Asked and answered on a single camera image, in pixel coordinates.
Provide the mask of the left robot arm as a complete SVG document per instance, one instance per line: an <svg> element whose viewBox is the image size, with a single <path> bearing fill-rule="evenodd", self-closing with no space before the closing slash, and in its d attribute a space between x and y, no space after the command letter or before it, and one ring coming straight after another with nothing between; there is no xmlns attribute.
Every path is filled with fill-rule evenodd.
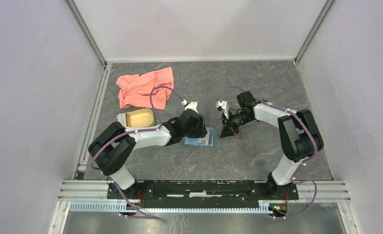
<svg viewBox="0 0 383 234"><path fill-rule="evenodd" d="M119 186L120 194L130 199L137 194L138 186L125 163L134 150L170 146L186 137L203 138L206 135L204 116L192 109L152 127L130 128L113 122L88 147L91 167L110 177Z"/></svg>

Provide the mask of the silver credit card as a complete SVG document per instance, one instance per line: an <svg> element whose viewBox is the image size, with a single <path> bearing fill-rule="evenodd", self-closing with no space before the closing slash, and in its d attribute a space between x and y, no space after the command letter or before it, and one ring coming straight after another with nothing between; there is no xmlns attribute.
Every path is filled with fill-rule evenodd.
<svg viewBox="0 0 383 234"><path fill-rule="evenodd" d="M193 145L200 145L200 146L209 146L211 145L211 139L210 138L192 138L190 139L191 143Z"/></svg>

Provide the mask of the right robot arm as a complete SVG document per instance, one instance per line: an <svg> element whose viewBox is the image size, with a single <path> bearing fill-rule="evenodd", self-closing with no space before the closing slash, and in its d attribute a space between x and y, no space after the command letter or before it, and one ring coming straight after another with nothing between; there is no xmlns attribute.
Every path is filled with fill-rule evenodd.
<svg viewBox="0 0 383 234"><path fill-rule="evenodd" d="M216 103L222 111L220 137L236 136L239 128L252 121L266 122L279 130L283 156L278 166L268 175L266 193L278 199L292 184L300 166L323 149L324 142L311 111L292 111L276 106L264 99L257 99L250 91L237 95L240 108L231 112L224 100Z"/></svg>

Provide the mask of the blue card holder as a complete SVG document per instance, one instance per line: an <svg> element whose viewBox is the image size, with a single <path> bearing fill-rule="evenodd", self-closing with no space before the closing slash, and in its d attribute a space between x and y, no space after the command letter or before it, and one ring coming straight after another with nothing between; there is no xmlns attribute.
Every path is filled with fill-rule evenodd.
<svg viewBox="0 0 383 234"><path fill-rule="evenodd" d="M212 127L206 127L207 134L203 138L189 138L185 137L182 140L183 146L191 146L191 147L215 147L216 141L219 138L219 134Z"/></svg>

